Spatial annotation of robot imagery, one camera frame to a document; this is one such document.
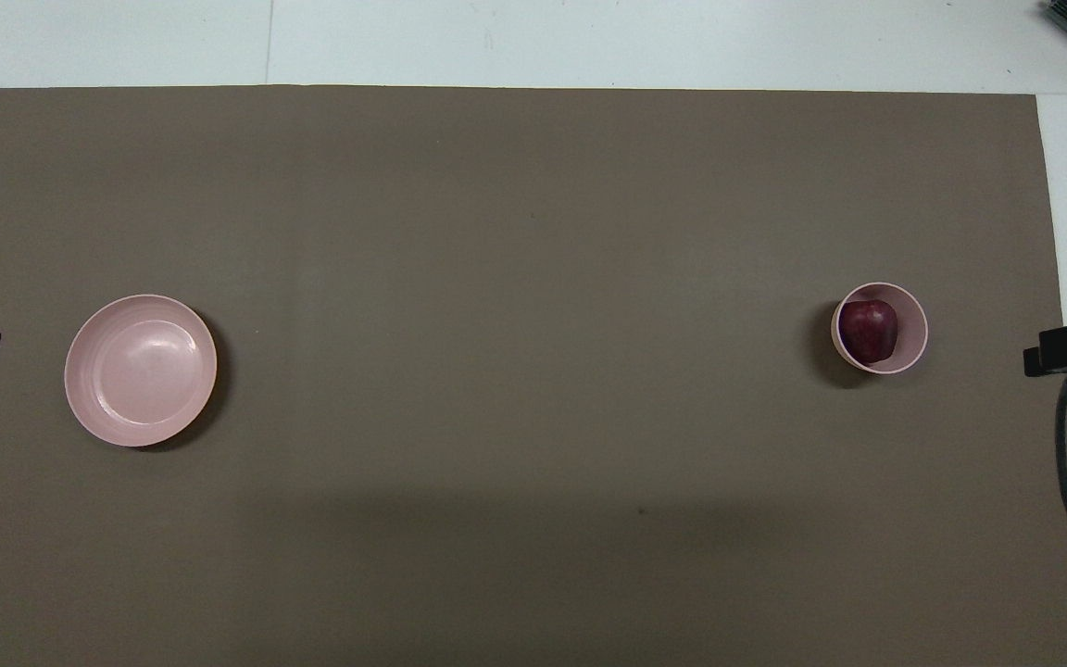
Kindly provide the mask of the dark red apple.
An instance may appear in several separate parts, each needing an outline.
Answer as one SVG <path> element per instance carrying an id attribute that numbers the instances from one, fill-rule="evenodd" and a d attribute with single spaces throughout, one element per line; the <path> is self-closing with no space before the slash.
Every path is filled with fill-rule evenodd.
<path id="1" fill-rule="evenodd" d="M 848 354 L 869 366 L 894 354 L 898 314 L 883 300 L 848 301 L 839 315 L 838 331 Z"/>

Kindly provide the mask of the pink bowl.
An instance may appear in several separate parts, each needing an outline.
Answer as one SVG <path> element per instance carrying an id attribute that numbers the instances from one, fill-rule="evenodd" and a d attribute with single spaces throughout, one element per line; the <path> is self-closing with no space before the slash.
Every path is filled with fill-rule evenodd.
<path id="1" fill-rule="evenodd" d="M 843 346 L 841 336 L 839 336 L 838 323 L 839 315 L 841 315 L 843 306 L 848 301 L 871 299 L 883 300 L 897 312 L 898 342 L 892 356 L 865 366 L 865 364 L 860 363 L 848 354 L 846 348 Z M 906 288 L 893 283 L 872 282 L 861 284 L 839 301 L 835 305 L 833 317 L 830 320 L 830 334 L 839 356 L 854 368 L 867 374 L 894 375 L 904 372 L 915 366 L 915 363 L 919 362 L 919 359 L 922 358 L 926 349 L 928 338 L 930 338 L 930 328 L 928 328 L 927 317 L 924 315 L 922 304 Z"/>

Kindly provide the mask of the pink plate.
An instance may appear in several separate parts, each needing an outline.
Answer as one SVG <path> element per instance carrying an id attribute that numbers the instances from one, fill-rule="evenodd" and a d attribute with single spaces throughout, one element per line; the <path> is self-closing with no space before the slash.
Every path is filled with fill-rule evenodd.
<path id="1" fill-rule="evenodd" d="M 200 417 L 219 376 L 213 334 L 195 309 L 134 295 L 97 309 L 71 339 L 63 383 L 73 418 L 110 445 L 152 447 Z"/>

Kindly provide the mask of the brown table mat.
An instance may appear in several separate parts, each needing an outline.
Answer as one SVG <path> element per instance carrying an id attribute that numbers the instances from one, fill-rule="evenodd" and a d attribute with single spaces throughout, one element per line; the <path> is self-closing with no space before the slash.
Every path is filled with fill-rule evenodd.
<path id="1" fill-rule="evenodd" d="M 0 667 L 1067 662 L 1037 109 L 0 89 Z M 219 376 L 116 447 L 65 356 L 143 293 Z"/>

